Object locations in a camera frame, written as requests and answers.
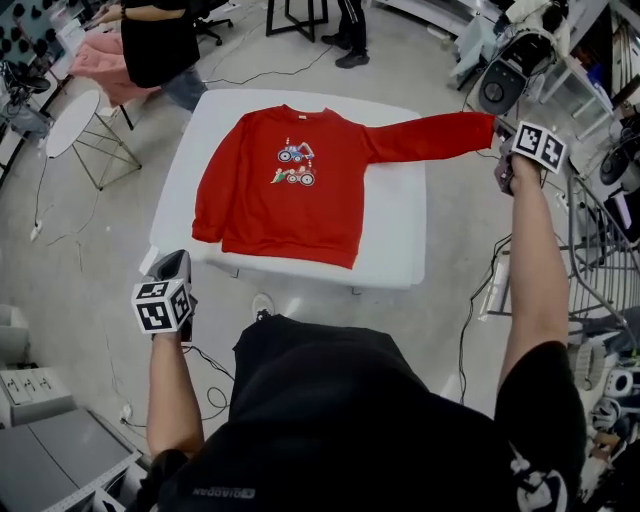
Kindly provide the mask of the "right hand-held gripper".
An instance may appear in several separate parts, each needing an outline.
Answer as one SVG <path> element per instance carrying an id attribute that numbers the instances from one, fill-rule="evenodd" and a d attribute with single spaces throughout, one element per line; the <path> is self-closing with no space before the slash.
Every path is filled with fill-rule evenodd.
<path id="1" fill-rule="evenodd" d="M 495 120 L 494 133 L 500 140 L 500 158 L 494 175 L 500 190 L 512 194 L 512 157 L 515 154 L 539 164 L 545 171 L 558 175 L 567 159 L 568 146 L 556 134 L 542 126 L 520 121 L 517 128 L 504 120 Z"/>

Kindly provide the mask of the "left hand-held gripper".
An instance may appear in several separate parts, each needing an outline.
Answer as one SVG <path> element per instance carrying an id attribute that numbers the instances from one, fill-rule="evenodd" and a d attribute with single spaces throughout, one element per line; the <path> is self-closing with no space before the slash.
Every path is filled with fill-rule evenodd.
<path id="1" fill-rule="evenodd" d="M 197 299 L 192 294 L 190 254 L 179 249 L 143 268 L 134 286 L 131 305 L 142 333 L 177 334 L 182 343 L 192 340 Z"/>

